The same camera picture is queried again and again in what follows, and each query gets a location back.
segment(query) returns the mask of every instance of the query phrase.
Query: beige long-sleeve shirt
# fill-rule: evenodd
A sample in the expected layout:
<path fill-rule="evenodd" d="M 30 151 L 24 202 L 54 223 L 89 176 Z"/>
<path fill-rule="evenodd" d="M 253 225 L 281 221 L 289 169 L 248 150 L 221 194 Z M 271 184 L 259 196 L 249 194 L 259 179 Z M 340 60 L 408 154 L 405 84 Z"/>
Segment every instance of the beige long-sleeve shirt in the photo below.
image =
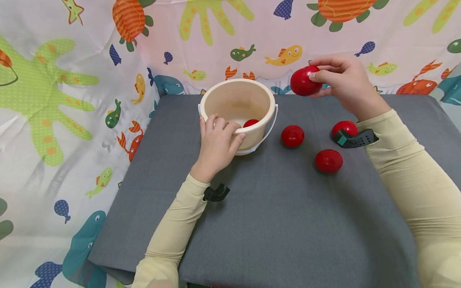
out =
<path fill-rule="evenodd" d="M 423 287 L 461 287 L 461 193 L 391 110 L 358 123 L 379 141 L 366 152 L 413 234 Z M 132 288 L 178 287 L 177 268 L 209 184 L 188 175 L 136 268 Z"/>

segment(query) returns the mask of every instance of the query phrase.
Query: red ball in bucket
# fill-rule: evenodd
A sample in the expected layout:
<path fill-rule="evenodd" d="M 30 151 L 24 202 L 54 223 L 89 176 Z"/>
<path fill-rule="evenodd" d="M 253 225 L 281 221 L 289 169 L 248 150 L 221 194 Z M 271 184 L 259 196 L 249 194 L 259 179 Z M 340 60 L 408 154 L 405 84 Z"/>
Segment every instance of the red ball in bucket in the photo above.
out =
<path fill-rule="evenodd" d="M 311 73 L 318 71 L 320 69 L 317 66 L 309 65 L 294 72 L 290 79 L 291 90 L 300 96 L 310 96 L 320 91 L 323 83 L 313 82 L 309 79 Z"/>
<path fill-rule="evenodd" d="M 243 125 L 243 127 L 248 127 L 248 126 L 251 126 L 251 125 L 255 125 L 256 123 L 258 123 L 259 120 L 256 120 L 256 119 L 250 119 L 248 120 L 247 122 L 245 122 L 245 124 Z"/>
<path fill-rule="evenodd" d="M 326 149 L 317 153 L 314 162 L 318 171 L 333 174 L 343 166 L 343 157 L 338 151 Z"/>

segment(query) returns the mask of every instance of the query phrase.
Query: yellow handprint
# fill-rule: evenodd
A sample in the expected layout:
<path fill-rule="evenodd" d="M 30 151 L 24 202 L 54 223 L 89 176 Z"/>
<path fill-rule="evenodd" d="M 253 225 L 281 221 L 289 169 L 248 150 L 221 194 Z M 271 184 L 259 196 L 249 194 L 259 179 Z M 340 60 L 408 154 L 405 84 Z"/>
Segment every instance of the yellow handprint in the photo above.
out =
<path fill-rule="evenodd" d="M 211 35 L 210 23 L 208 21 L 208 8 L 210 8 L 211 12 L 213 12 L 213 15 L 224 30 L 229 35 L 234 35 L 234 26 L 232 26 L 232 23 L 228 19 L 226 13 L 224 13 L 222 1 L 227 1 L 248 21 L 254 20 L 254 14 L 246 6 L 243 0 L 187 0 L 186 8 L 181 16 L 181 23 L 179 25 L 181 38 L 184 41 L 189 40 L 192 22 L 195 15 L 199 14 L 203 39 L 208 45 L 213 45 L 213 37 Z"/>

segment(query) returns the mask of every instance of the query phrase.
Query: hand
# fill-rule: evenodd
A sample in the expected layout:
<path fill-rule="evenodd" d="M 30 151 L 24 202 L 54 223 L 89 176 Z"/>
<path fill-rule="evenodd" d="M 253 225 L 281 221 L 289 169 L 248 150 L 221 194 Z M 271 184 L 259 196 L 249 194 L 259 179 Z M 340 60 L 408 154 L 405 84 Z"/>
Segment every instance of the hand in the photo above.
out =
<path fill-rule="evenodd" d="M 202 183 L 209 183 L 219 171 L 226 168 L 245 139 L 239 134 L 232 139 L 232 134 L 240 128 L 235 122 L 227 124 L 217 114 L 208 117 L 207 122 L 200 117 L 201 147 L 197 162 L 192 166 L 190 175 Z"/>
<path fill-rule="evenodd" d="M 391 109 L 376 93 L 359 60 L 343 56 L 327 56 L 311 61 L 320 71 L 309 75 L 314 82 L 324 82 L 331 87 L 322 89 L 311 97 L 334 95 L 341 105 L 359 121 L 365 121 Z"/>

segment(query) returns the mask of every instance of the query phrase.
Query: wrist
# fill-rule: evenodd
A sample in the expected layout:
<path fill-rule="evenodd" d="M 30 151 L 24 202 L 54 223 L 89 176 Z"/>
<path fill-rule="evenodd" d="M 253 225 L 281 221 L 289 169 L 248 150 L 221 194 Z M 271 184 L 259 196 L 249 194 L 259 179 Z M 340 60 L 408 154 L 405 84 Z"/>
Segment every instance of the wrist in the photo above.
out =
<path fill-rule="evenodd" d="M 197 161 L 190 169 L 190 175 L 197 181 L 208 184 L 214 178 L 216 173 L 208 167 Z"/>

